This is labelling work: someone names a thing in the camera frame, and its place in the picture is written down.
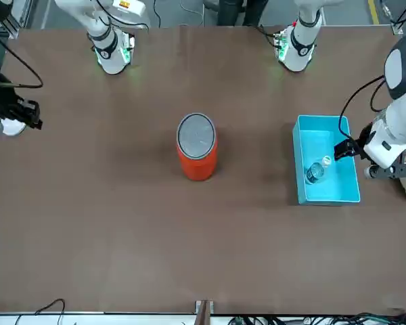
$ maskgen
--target green led light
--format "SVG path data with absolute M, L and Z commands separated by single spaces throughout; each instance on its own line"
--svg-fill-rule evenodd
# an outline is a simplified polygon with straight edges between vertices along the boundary
M 122 57 L 126 63 L 131 62 L 131 51 L 128 51 L 127 49 L 122 49 Z

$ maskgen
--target metal lid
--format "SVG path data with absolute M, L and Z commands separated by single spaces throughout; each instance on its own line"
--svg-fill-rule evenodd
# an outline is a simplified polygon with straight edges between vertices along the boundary
M 186 157 L 204 158 L 215 143 L 215 128 L 212 121 L 200 113 L 185 116 L 177 129 L 177 143 Z

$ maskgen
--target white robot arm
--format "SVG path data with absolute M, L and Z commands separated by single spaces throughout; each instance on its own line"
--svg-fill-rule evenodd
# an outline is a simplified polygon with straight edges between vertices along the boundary
M 299 8 L 298 19 L 275 35 L 275 55 L 287 69 L 299 72 L 307 67 L 323 22 L 321 8 L 342 1 L 294 0 Z
M 59 8 L 87 29 L 97 60 L 108 74 L 118 74 L 132 60 L 134 37 L 121 31 L 118 26 L 150 25 L 145 5 L 138 0 L 55 0 L 55 2 Z
M 401 159 L 406 150 L 406 36 L 391 49 L 384 66 L 384 79 L 393 102 L 351 143 L 344 140 L 335 147 L 335 159 L 361 155 L 371 161 L 365 171 L 371 178 L 406 177 Z

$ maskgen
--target blue plastic bin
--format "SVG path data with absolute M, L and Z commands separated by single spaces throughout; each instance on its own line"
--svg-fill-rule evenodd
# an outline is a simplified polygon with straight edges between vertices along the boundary
M 293 146 L 299 204 L 343 205 L 361 200 L 353 157 L 334 160 L 334 146 L 345 139 L 338 130 L 338 119 L 339 116 L 298 116 L 293 128 Z M 341 127 L 350 134 L 346 117 L 342 118 Z M 325 179 L 320 183 L 306 183 L 307 169 L 326 155 L 332 158 L 332 165 Z

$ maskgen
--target orange cylinder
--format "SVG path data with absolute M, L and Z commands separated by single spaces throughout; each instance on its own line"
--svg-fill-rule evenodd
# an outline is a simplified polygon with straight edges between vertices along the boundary
M 185 116 L 177 128 L 177 153 L 185 175 L 193 181 L 208 179 L 217 166 L 215 126 L 204 114 Z

